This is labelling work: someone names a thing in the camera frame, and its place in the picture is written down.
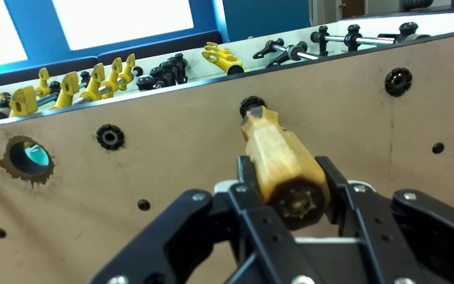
yellow foosball player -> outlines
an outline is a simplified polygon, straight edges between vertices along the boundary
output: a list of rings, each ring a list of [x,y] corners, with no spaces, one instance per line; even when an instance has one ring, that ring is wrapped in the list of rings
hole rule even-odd
[[[116,57],[111,64],[110,76],[100,84],[99,94],[100,100],[113,98],[114,92],[118,90],[116,79],[121,73],[121,59]]]
[[[37,72],[37,86],[34,87],[37,98],[43,98],[50,94],[48,79],[50,79],[48,70],[40,68]]]
[[[31,86],[18,89],[9,100],[9,117],[28,117],[37,113],[36,92]]]
[[[132,83],[136,76],[141,76],[141,70],[135,68],[135,56],[129,54],[129,57],[125,59],[125,67],[116,79],[118,90],[127,90],[127,84]]]
[[[103,79],[105,79],[105,75],[103,75],[102,64],[94,65],[94,68],[91,70],[88,86],[80,94],[80,102],[77,102],[75,105],[99,102],[102,98],[99,89]]]
[[[244,73],[242,62],[228,49],[222,49],[215,43],[207,42],[201,57],[225,72],[226,76]]]
[[[50,109],[64,109],[72,105],[72,97],[78,94],[80,84],[78,84],[78,76],[75,73],[67,73],[62,78],[62,83],[59,84],[59,94],[56,97],[56,102],[53,108]]]

black knob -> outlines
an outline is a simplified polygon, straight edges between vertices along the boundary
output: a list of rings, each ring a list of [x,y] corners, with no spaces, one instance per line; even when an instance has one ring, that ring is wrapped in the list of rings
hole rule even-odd
[[[403,37],[412,35],[412,34],[415,34],[415,31],[417,31],[417,24],[415,24],[415,23],[403,23],[403,24],[398,27],[398,32],[400,32],[400,35],[403,35]]]
[[[59,83],[58,81],[51,81],[50,84],[48,84],[48,89],[50,89],[50,94],[53,95],[53,94],[58,94],[59,92]]]
[[[359,32],[359,26],[349,26],[348,27],[348,34],[357,34]]]
[[[138,90],[151,90],[154,86],[154,79],[151,76],[143,76],[135,81]]]
[[[283,42],[282,38],[277,38],[277,40],[274,42],[274,45],[275,45],[275,46],[285,46],[285,42]]]
[[[133,67],[133,68],[132,68],[132,75],[133,75],[135,78],[143,76],[143,68]]]
[[[86,87],[86,86],[88,86],[88,81],[89,81],[89,73],[88,73],[88,72],[81,72],[81,73],[80,73],[80,86],[81,86],[81,87]]]
[[[10,100],[10,95],[7,92],[2,92],[0,98],[0,109],[7,109],[9,100]]]

white wall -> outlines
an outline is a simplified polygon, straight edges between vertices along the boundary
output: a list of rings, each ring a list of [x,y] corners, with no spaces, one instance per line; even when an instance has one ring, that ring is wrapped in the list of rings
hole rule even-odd
[[[341,0],[308,0],[311,26],[338,21]],[[449,7],[450,0],[433,0],[431,7]],[[365,0],[365,15],[398,13],[398,0]]]

metal screw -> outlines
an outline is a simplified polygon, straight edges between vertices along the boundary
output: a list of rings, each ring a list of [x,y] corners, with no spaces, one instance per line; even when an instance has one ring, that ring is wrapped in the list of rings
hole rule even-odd
[[[415,201],[415,195],[406,193],[406,195],[403,195],[403,199],[404,199],[404,201]]]
[[[367,191],[365,187],[362,187],[362,185],[356,185],[356,187],[352,187],[352,190],[354,190],[354,193],[365,193]]]
[[[107,284],[129,284],[127,278],[122,275],[118,275],[107,281]]]
[[[247,188],[245,188],[244,185],[239,185],[239,187],[236,188],[236,191],[237,191],[237,193],[245,193]]]
[[[196,201],[196,203],[204,201],[204,198],[206,198],[206,195],[200,195],[200,193],[192,195],[192,201]]]
[[[409,278],[397,278],[393,281],[393,284],[415,284],[414,281],[411,281]]]
[[[299,275],[299,277],[293,278],[291,284],[315,284],[315,281],[305,275]]]

wooden playing surface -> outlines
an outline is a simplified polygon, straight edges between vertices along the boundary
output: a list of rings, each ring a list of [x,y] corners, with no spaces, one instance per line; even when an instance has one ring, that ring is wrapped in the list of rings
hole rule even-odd
[[[392,68],[412,73],[409,92],[387,97]],[[182,190],[234,179],[242,155],[237,106],[261,97],[315,155],[346,179],[382,196],[415,188],[454,207],[454,38],[340,57],[95,108],[0,125],[6,144],[25,136],[50,154],[42,184],[0,166],[0,283],[86,283]],[[94,133],[111,124],[125,135],[118,152]],[[441,143],[444,152],[431,154]],[[136,203],[148,199],[149,212]],[[326,223],[299,236],[322,237]],[[226,247],[190,283],[222,283],[233,262]]]

